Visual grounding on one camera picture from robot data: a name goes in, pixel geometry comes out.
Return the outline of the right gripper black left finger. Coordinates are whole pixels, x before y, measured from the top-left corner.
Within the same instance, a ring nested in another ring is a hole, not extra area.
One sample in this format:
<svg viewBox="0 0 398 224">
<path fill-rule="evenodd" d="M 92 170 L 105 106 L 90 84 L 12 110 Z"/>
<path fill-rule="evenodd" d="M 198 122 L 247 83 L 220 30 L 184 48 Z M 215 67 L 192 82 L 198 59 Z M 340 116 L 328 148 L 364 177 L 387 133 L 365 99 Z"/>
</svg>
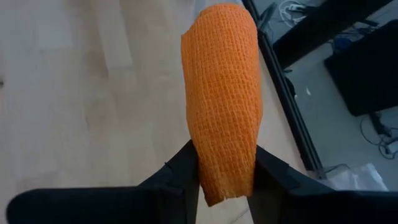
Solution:
<svg viewBox="0 0 398 224">
<path fill-rule="evenodd" d="M 183 188 L 197 180 L 198 156 L 189 140 L 181 150 L 167 161 L 157 172 L 139 184 L 140 187 L 176 187 Z"/>
</svg>

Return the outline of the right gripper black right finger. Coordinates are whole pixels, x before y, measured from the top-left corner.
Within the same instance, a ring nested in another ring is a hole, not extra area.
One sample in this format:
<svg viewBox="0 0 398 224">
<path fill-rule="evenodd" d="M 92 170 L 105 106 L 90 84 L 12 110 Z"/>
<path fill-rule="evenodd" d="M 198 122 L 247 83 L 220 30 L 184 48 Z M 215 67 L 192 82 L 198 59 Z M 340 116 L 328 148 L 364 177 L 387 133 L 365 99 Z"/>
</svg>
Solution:
<svg viewBox="0 0 398 224">
<path fill-rule="evenodd" d="M 320 195 L 334 192 L 332 188 L 302 174 L 288 163 L 257 146 L 254 188 L 270 190 L 274 187 L 292 195 Z"/>
</svg>

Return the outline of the orange sponge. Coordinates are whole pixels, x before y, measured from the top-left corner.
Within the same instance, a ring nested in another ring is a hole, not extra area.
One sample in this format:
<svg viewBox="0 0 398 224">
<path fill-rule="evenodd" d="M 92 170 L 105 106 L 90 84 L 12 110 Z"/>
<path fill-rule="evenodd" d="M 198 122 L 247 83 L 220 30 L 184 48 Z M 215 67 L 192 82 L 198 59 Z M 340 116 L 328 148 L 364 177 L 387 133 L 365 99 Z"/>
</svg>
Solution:
<svg viewBox="0 0 398 224">
<path fill-rule="evenodd" d="M 186 118 L 206 203 L 253 191 L 262 119 L 257 28 L 240 4 L 202 10 L 181 37 Z"/>
</svg>

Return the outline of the clear plastic zip bag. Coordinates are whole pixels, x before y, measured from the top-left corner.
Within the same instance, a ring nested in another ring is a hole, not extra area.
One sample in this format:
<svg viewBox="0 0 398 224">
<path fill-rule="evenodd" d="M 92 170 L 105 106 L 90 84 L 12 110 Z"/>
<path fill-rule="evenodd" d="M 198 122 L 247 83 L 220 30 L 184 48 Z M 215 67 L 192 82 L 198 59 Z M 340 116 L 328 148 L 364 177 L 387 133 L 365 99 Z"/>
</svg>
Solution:
<svg viewBox="0 0 398 224">
<path fill-rule="evenodd" d="M 372 163 L 349 168 L 344 164 L 330 170 L 331 176 L 319 182 L 334 190 L 357 190 L 388 192 L 382 177 Z"/>
</svg>

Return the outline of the black box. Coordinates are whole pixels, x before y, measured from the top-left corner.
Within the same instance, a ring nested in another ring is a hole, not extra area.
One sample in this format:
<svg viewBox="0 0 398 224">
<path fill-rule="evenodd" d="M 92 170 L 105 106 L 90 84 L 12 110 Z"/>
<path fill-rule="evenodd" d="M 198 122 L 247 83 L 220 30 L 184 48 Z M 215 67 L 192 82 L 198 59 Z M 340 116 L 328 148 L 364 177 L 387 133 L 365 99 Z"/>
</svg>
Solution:
<svg viewBox="0 0 398 224">
<path fill-rule="evenodd" d="M 398 106 L 398 19 L 324 61 L 353 116 Z"/>
</svg>

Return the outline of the black metal table frame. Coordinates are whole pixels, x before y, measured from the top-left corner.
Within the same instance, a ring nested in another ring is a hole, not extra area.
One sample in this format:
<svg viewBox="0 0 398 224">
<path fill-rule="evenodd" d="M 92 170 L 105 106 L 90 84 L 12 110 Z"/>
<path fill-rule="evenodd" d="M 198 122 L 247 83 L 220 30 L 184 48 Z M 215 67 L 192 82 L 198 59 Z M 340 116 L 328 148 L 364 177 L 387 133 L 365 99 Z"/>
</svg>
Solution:
<svg viewBox="0 0 398 224">
<path fill-rule="evenodd" d="M 257 27 L 260 15 L 257 12 L 253 0 L 242 0 L 242 2 L 244 7 L 251 14 Z M 268 67 L 268 76 L 272 78 L 274 88 L 289 124 L 290 132 L 292 133 L 295 145 L 300 154 L 300 159 L 302 160 L 307 172 L 310 172 L 317 179 L 325 179 L 326 174 L 323 165 L 315 151 L 315 147 L 310 139 L 310 135 L 299 112 L 294 96 L 289 89 L 283 69 L 281 69 L 278 59 L 273 51 L 272 43 L 266 32 L 262 33 L 261 31 L 258 31 L 258 29 L 257 32 L 259 48 L 262 57 L 265 60 L 265 64 Z"/>
</svg>

